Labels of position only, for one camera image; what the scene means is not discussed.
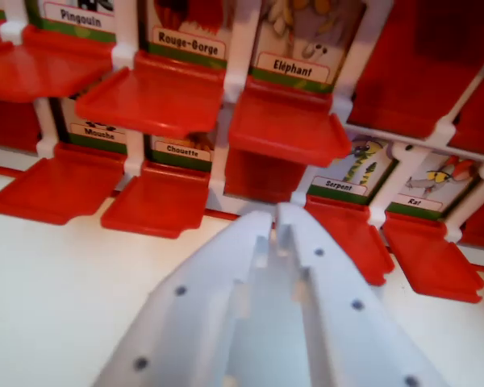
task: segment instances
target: plastic screw hole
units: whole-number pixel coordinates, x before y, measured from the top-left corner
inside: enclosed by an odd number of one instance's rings
[[[354,310],[363,310],[364,309],[364,302],[361,300],[355,300],[352,302],[352,308]]]
[[[139,357],[135,360],[134,367],[136,371],[141,371],[148,366],[148,360],[144,357]]]
[[[413,377],[413,376],[405,377],[405,385],[407,385],[408,387],[419,387],[420,386],[418,379],[416,379],[416,377]]]
[[[179,297],[182,296],[183,294],[186,293],[186,287],[185,286],[178,286],[176,290],[174,290],[174,293]]]

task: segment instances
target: white plastic post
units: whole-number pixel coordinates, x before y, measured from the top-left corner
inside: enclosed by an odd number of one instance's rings
[[[307,204],[307,192],[314,180],[315,175],[319,167],[314,165],[308,165],[305,169],[301,181],[298,184],[298,188],[290,195],[290,202],[297,204],[298,206],[304,207]]]
[[[15,45],[22,43],[22,32],[29,23],[24,0],[3,0],[7,21],[0,26],[0,38]]]
[[[274,206],[245,198],[224,195],[226,185],[226,162],[229,153],[227,133],[235,110],[235,104],[245,87],[251,64],[252,47],[258,28],[261,0],[236,2],[232,40],[227,54],[224,77],[223,108],[219,112],[215,154],[211,166],[207,208],[229,214],[247,214],[253,210],[274,213]]]
[[[116,45],[111,51],[113,69],[123,67],[134,69],[135,54],[140,46],[138,41],[138,9],[136,0],[115,2]],[[123,164],[127,180],[141,174],[144,155],[144,134],[124,128],[126,133],[127,159]]]
[[[229,152],[227,133],[234,109],[234,104],[225,102],[219,112],[215,154],[211,164],[210,182],[208,183],[210,192],[208,194],[207,208],[237,215],[248,214],[254,210],[274,214],[275,206],[272,204],[224,195],[224,187],[226,185],[224,171],[226,169],[227,154]]]
[[[343,124],[348,121],[353,108],[351,101],[353,91],[386,24],[393,7],[393,0],[366,0],[365,4],[367,8],[361,25],[358,27],[333,90],[331,112],[336,113]]]
[[[387,207],[430,152],[428,148],[414,147],[405,143],[393,144],[393,157],[398,164],[369,204],[368,224],[376,228],[384,224]]]
[[[138,10],[136,0],[115,2],[116,45],[111,51],[115,70],[135,67],[135,54],[139,49]]]
[[[232,40],[227,54],[224,77],[225,102],[236,103],[244,90],[252,58],[252,46],[257,34],[261,0],[236,2]]]
[[[461,226],[476,210],[484,204],[484,164],[479,169],[482,181],[459,203],[444,220],[449,242],[457,243],[462,238]]]
[[[37,98],[33,105],[41,129],[41,140],[35,146],[36,151],[38,156],[52,159],[54,157],[54,147],[59,142],[59,135],[57,134],[50,103],[48,98]]]

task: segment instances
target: white surface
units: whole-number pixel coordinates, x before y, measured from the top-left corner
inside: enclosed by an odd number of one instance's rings
[[[105,230],[109,203],[63,227],[0,215],[0,387],[91,385],[148,293],[228,225],[205,217],[178,240]],[[396,266],[376,289],[386,309],[450,385],[484,386],[484,299],[418,295]]]
[[[162,281],[94,387],[220,387],[236,323],[246,315],[252,269],[269,249],[272,225],[265,212],[238,218]],[[141,356],[148,365],[137,370]]]
[[[276,234],[302,288],[312,387],[447,386],[314,217],[281,203]]]

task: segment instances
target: white plastic frame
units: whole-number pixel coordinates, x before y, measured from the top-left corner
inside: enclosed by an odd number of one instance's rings
[[[330,113],[336,113],[343,124],[348,121],[353,108],[351,97],[358,79],[364,72],[365,65],[373,53],[374,46],[393,6],[393,0],[365,0],[364,3],[366,5],[365,13],[344,60],[332,94],[333,102]],[[305,206],[308,189],[318,170],[319,167],[314,165],[307,166],[298,187],[290,197],[291,202]]]

